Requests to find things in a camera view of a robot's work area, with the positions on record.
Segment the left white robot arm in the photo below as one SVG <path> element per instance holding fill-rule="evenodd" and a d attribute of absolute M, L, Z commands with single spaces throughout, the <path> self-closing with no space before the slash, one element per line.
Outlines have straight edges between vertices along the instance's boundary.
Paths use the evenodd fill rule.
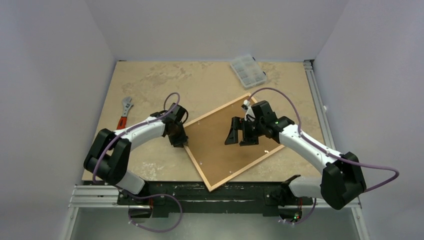
<path fill-rule="evenodd" d="M 183 118 L 187 115 L 184 107 L 173 103 L 169 110 L 154 112 L 130 127 L 100 130 L 83 162 L 84 169 L 94 178 L 128 191 L 130 199 L 136 204 L 146 203 L 149 199 L 147 183 L 128 169 L 130 153 L 159 137 L 168 137 L 175 148 L 184 147 L 189 139 L 183 126 Z"/>

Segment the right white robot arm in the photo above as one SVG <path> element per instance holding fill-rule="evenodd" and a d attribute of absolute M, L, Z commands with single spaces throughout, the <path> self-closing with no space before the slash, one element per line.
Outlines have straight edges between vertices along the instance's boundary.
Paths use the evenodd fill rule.
<path fill-rule="evenodd" d="M 321 174 L 320 178 L 294 175 L 284 181 L 277 196 L 282 206 L 306 197 L 322 199 L 340 210 L 365 192 L 367 186 L 355 154 L 342 154 L 311 138 L 290 118 L 277 117 L 266 100 L 254 104 L 245 100 L 241 107 L 245 115 L 231 119 L 225 145 L 254 146 L 265 136 L 296 152 Z"/>

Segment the clear plastic organizer box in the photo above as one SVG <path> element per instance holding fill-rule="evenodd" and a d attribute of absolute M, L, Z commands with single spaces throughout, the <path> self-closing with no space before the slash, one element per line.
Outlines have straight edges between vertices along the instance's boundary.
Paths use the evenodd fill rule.
<path fill-rule="evenodd" d="M 267 82 L 267 74 L 261 69 L 256 59 L 251 55 L 238 56 L 229 62 L 245 89 L 251 89 Z"/>

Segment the red handled adjustable wrench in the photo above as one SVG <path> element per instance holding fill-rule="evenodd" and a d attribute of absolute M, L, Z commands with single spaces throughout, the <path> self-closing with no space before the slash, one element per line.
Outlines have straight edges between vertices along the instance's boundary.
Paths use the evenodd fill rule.
<path fill-rule="evenodd" d="M 128 113 L 130 109 L 134 106 L 134 104 L 132 103 L 132 98 L 130 96 L 124 97 L 121 103 L 122 103 L 122 114 L 116 127 L 117 130 L 124 129 L 126 127 Z"/>

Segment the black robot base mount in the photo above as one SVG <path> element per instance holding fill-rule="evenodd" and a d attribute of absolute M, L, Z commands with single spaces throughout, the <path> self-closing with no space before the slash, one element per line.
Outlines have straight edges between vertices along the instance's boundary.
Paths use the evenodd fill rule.
<path fill-rule="evenodd" d="M 293 196 L 288 186 L 279 181 L 228 182 L 212 191 L 201 181 L 150 181 L 147 189 L 135 197 L 120 191 L 117 204 L 131 209 L 146 207 L 154 218 L 179 212 L 292 218 L 311 207 L 313 199 Z"/>

